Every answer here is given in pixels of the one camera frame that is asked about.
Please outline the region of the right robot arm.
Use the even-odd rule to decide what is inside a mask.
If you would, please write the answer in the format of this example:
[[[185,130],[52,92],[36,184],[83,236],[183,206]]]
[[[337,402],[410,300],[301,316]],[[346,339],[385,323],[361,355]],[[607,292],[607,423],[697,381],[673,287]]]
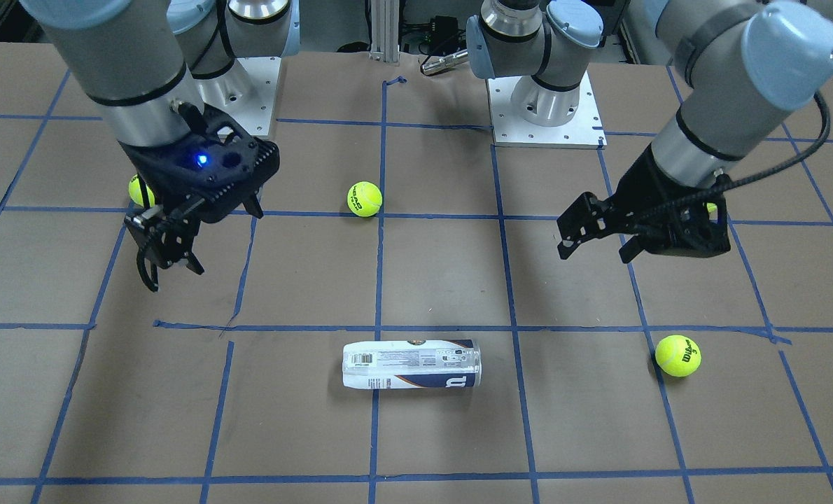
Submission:
[[[237,207],[263,216],[258,195],[280,166],[279,147],[239,121],[258,106],[244,58],[295,55],[296,1],[24,1],[87,98],[111,127],[141,183],[123,223],[139,277],[193,253],[203,223]]]

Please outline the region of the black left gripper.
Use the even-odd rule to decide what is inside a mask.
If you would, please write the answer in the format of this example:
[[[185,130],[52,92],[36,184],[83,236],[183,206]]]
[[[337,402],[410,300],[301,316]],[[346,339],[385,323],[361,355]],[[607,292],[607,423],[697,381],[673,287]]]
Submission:
[[[567,260],[583,243],[612,232],[630,236],[619,250],[625,265],[643,252],[688,258],[726,254],[731,245],[724,197],[679,201],[700,192],[667,176],[647,146],[621,177],[612,197],[600,200],[583,192],[557,218],[560,259]],[[707,203],[717,204],[717,215],[708,215]]]

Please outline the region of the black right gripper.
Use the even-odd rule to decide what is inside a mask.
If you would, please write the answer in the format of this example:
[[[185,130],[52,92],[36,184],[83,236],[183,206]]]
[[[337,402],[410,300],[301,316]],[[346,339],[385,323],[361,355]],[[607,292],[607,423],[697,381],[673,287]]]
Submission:
[[[188,128],[179,140],[166,146],[122,146],[163,205],[129,210],[123,219],[138,246],[139,277],[150,291],[158,291],[158,269],[183,263],[203,274],[193,254],[201,221],[218,223],[239,205],[254,219],[262,219],[263,185],[280,164],[273,141],[248,134],[215,106],[198,111],[193,105],[180,105],[178,114]],[[196,198],[202,204],[186,203]]]

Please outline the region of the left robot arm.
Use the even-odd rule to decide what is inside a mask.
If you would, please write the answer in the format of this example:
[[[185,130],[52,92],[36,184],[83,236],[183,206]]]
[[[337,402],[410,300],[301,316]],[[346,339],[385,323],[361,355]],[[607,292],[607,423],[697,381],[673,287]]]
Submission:
[[[724,192],[761,181],[816,151],[733,181],[759,143],[809,102],[822,112],[817,146],[830,133],[820,87],[833,76],[833,1],[646,1],[654,35],[692,93],[606,199],[584,192],[557,220],[558,252],[624,234],[624,263],[638,254],[711,258],[731,248]],[[486,1],[465,26],[470,65],[481,79],[519,77],[526,121],[564,124],[592,49],[603,35],[582,1]],[[563,99],[551,118],[545,102]]]

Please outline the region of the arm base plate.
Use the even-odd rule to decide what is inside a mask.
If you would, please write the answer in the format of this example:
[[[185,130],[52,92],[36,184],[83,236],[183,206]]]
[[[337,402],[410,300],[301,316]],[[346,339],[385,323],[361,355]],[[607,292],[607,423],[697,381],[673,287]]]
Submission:
[[[221,76],[196,80],[203,100],[231,115],[247,133],[272,137],[281,57],[240,58]]]
[[[493,78],[486,86],[496,146],[601,149],[608,145],[588,73],[567,92],[545,89],[530,76]]]

